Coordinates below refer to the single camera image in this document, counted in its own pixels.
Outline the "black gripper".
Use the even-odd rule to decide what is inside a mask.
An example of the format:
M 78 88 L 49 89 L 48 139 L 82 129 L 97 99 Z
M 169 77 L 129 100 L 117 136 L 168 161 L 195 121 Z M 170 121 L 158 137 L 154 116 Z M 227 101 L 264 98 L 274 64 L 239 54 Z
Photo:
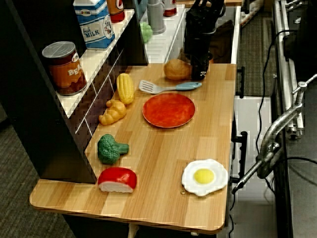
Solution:
M 209 47 L 217 20 L 217 6 L 193 6 L 186 12 L 183 50 L 190 59 L 192 80 L 203 80 L 207 74 L 212 59 Z

